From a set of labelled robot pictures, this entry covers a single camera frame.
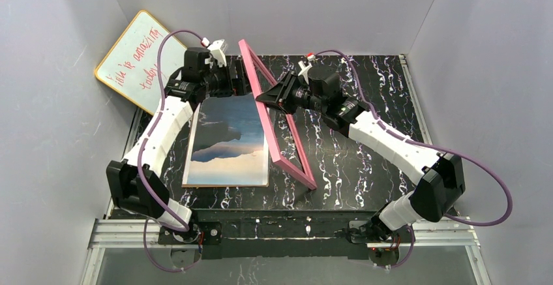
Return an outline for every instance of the cable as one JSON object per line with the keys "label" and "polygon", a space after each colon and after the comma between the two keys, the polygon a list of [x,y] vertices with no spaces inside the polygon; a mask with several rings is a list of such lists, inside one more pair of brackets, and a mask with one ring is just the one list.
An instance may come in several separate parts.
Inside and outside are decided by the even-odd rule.
{"label": "cable", "polygon": [[[342,56],[342,58],[348,64],[348,66],[350,68],[350,71],[351,71],[351,74],[355,78],[355,81],[357,82],[357,88],[359,89],[359,96],[361,97],[361,100],[368,105],[368,107],[370,108],[370,112],[372,113],[373,118],[378,121],[378,125],[382,129],[384,129],[384,131],[386,131],[388,134],[390,134],[393,137],[403,141],[404,138],[402,136],[399,136],[398,134],[396,134],[394,132],[386,130],[383,122],[380,120],[380,117],[376,113],[376,110],[375,110],[374,106],[372,105],[372,103],[370,103],[365,98],[365,96],[363,94],[363,90],[361,89],[361,82],[359,81],[359,76],[357,75],[357,71],[356,71],[354,65],[348,59],[348,57],[346,55],[344,55],[342,52],[338,51],[338,50],[325,50],[323,52],[318,52],[316,55],[320,55],[321,53],[325,53],[325,52],[334,52],[334,53],[337,53],[340,56]],[[501,223],[505,222],[505,220],[507,220],[507,218],[509,218],[509,216],[513,212],[513,197],[511,196],[511,192],[509,191],[509,189],[507,188],[507,185],[501,179],[501,177],[499,177],[498,174],[493,172],[488,166],[486,166],[482,162],[476,160],[475,158],[472,158],[468,155],[464,155],[462,153],[459,153],[458,151],[453,151],[453,150],[448,149],[448,148],[444,148],[444,147],[440,147],[440,146],[436,146],[436,145],[430,145],[430,144],[427,144],[427,143],[416,142],[416,141],[411,140],[411,139],[407,139],[407,140],[405,140],[405,142],[410,144],[410,145],[416,145],[416,146],[419,146],[419,147],[426,147],[426,148],[434,149],[434,150],[437,150],[437,151],[443,151],[443,152],[446,152],[446,153],[451,153],[451,154],[454,154],[456,156],[459,156],[459,157],[461,157],[465,160],[468,160],[468,161],[474,163],[476,166],[478,166],[480,169],[484,170],[487,174],[489,174],[489,176],[491,176],[493,179],[496,180],[496,182],[499,184],[501,189],[503,189],[503,192],[505,193],[505,197],[507,198],[507,209],[505,210],[505,213],[500,218],[498,218],[497,220],[493,220],[493,221],[490,221],[490,222],[474,222],[474,221],[464,220],[462,218],[457,218],[457,217],[447,215],[447,214],[444,215],[445,217],[447,217],[451,220],[455,220],[459,223],[472,225],[472,226],[494,226],[494,225],[498,225],[498,224],[501,224]]]}
{"label": "cable", "polygon": [[415,233],[413,232],[413,228],[409,225],[407,225],[407,230],[411,234],[411,245],[409,246],[409,251],[407,251],[407,254],[405,255],[405,257],[403,257],[403,259],[401,259],[400,262],[393,265],[389,265],[390,268],[400,267],[403,263],[407,262],[407,259],[409,259],[409,257],[411,256],[411,253],[413,252],[413,248],[415,247]]}
{"label": "cable", "polygon": [[168,267],[164,267],[163,265],[160,265],[157,261],[155,261],[154,257],[152,256],[150,250],[148,249],[148,244],[146,243],[146,231],[147,231],[147,228],[148,228],[148,222],[150,220],[153,220],[154,222],[156,222],[159,226],[162,226],[160,222],[158,222],[158,220],[156,220],[155,218],[147,218],[146,221],[144,221],[144,232],[142,233],[142,242],[144,244],[144,251],[146,252],[146,256],[148,257],[148,259],[150,260],[150,262],[158,269],[162,270],[162,271],[165,271],[165,272],[169,272],[169,273],[180,273],[180,272],[184,272],[188,269],[190,269],[191,267],[194,267],[196,264],[198,264],[198,262],[200,262],[200,259],[202,258],[202,253],[200,253],[200,259],[192,264],[190,264],[189,266],[187,267],[182,267],[180,269],[170,269]]}
{"label": "cable", "polygon": [[172,230],[178,231],[178,232],[187,232],[187,231],[189,231],[190,227],[188,226],[186,221],[184,221],[181,217],[179,217],[179,215],[177,213],[175,213],[175,211],[171,210],[169,208],[169,206],[167,206],[161,200],[161,198],[159,198],[159,196],[153,190],[152,186],[150,186],[150,184],[148,183],[148,181],[146,179],[146,176],[144,176],[144,170],[143,170],[143,167],[142,167],[142,154],[143,154],[144,149],[146,147],[146,143],[148,142],[148,137],[150,137],[150,135],[152,134],[152,132],[154,131],[154,129],[158,125],[158,123],[161,120],[161,117],[163,115],[163,110],[165,109],[165,88],[163,86],[163,79],[162,79],[162,75],[161,75],[161,51],[163,50],[163,46],[165,45],[167,40],[169,40],[169,38],[171,38],[173,35],[178,34],[178,33],[190,33],[190,34],[198,37],[200,40],[202,40],[201,36],[199,36],[199,34],[197,34],[196,32],[189,31],[187,29],[180,29],[178,31],[171,32],[167,36],[165,36],[165,38],[163,38],[163,40],[161,41],[161,44],[159,45],[159,50],[157,52],[157,78],[158,78],[158,81],[159,81],[159,88],[160,88],[160,91],[161,91],[160,111],[158,112],[158,114],[157,114],[157,116],[154,120],[154,123],[152,124],[152,127],[146,133],[147,137],[143,139],[142,145],[140,146],[140,150],[138,151],[138,175],[140,176],[140,180],[142,181],[142,184],[144,184],[144,187],[146,188],[148,193],[152,196],[152,198],[154,198],[154,200],[165,211],[167,211],[167,213],[169,213],[175,220],[177,220],[178,223],[180,223],[183,227],[180,228],[178,226],[173,226],[173,225],[169,225],[169,224],[166,224],[166,223],[164,223],[163,226],[165,226],[167,228],[170,228]]}
{"label": "cable", "polygon": [[398,234],[398,243],[397,243],[396,247],[394,247],[394,250],[399,248],[399,244],[401,244],[401,236],[399,236],[399,234]]}

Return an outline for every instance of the black table surface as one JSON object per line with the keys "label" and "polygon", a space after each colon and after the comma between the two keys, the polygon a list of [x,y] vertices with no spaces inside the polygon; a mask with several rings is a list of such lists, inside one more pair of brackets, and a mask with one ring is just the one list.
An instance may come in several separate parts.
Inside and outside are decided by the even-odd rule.
{"label": "black table surface", "polygon": [[[299,71],[300,56],[266,55],[260,57],[267,68],[281,78]],[[399,131],[422,141],[410,91],[400,59],[396,55],[353,56],[361,88],[384,121]],[[235,56],[228,57],[233,64]],[[359,97],[355,80],[347,65],[337,56],[322,56],[316,64],[335,67],[342,78],[345,94]],[[275,115],[275,130],[281,151],[290,157],[295,148],[289,142],[284,116]],[[175,139],[163,165],[161,180],[173,199],[195,209],[246,210],[360,210],[377,211],[386,202],[413,190],[410,180],[393,164],[368,147],[349,140],[326,127],[317,112],[298,110],[294,115],[318,188],[309,190],[279,167],[269,165],[268,187],[183,188],[188,146],[188,126]],[[143,113],[137,136],[151,120]]]}

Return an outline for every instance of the black joint housing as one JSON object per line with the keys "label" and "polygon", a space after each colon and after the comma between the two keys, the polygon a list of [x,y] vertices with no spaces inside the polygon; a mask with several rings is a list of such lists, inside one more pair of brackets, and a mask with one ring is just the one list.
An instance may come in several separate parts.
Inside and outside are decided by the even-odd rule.
{"label": "black joint housing", "polygon": [[[138,169],[135,166],[123,162],[111,161],[106,168],[106,176],[110,185],[113,203],[121,209],[147,215],[149,217],[161,217],[165,210],[161,207],[144,187]],[[152,186],[154,192],[167,204],[169,202],[169,190],[157,177],[149,170],[144,168],[144,176],[148,184]]]}
{"label": "black joint housing", "polygon": [[465,192],[462,161],[446,153],[426,171],[411,195],[411,206],[424,219],[438,222]]}

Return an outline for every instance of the gray wall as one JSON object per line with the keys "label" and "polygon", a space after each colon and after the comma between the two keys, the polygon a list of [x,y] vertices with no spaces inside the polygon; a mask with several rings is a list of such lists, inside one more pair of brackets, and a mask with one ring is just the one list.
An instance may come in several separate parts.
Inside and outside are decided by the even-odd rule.
{"label": "gray wall", "polygon": [[[408,56],[434,143],[481,158],[513,192],[504,224],[477,229],[494,284],[551,284],[553,0],[435,0]],[[460,204],[474,220],[505,210],[468,167]]]}
{"label": "gray wall", "polygon": [[134,108],[93,69],[116,0],[0,0],[0,284],[77,284]]}
{"label": "gray wall", "polygon": [[[226,38],[229,54],[248,40],[258,54],[406,53],[432,0],[118,0],[131,20],[150,11],[168,29]],[[197,41],[183,37],[185,44]]]}

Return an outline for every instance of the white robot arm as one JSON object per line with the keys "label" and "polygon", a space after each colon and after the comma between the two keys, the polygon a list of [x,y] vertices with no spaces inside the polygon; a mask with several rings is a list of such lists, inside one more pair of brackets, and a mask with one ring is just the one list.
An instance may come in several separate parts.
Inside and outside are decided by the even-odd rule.
{"label": "white robot arm", "polygon": [[300,66],[300,75],[287,73],[256,100],[284,113],[298,107],[320,112],[328,127],[375,150],[415,185],[415,190],[380,209],[358,233],[386,240],[417,220],[439,221],[465,190],[461,158],[409,144],[409,136],[378,119],[369,106],[344,96],[340,76],[331,68]]}
{"label": "white robot arm", "polygon": [[[166,85],[164,109],[160,109],[160,103],[153,120],[134,147],[121,161],[111,161],[106,169],[116,206],[155,218],[167,227],[188,230],[183,223],[188,225],[192,211],[169,197],[168,189],[160,180],[162,167],[178,133],[204,99],[251,92],[243,73],[229,72],[225,48],[224,40],[217,40],[207,49],[188,48],[185,51],[184,65],[170,76]],[[139,157],[150,188],[140,179]],[[171,215],[168,209],[178,218]]]}

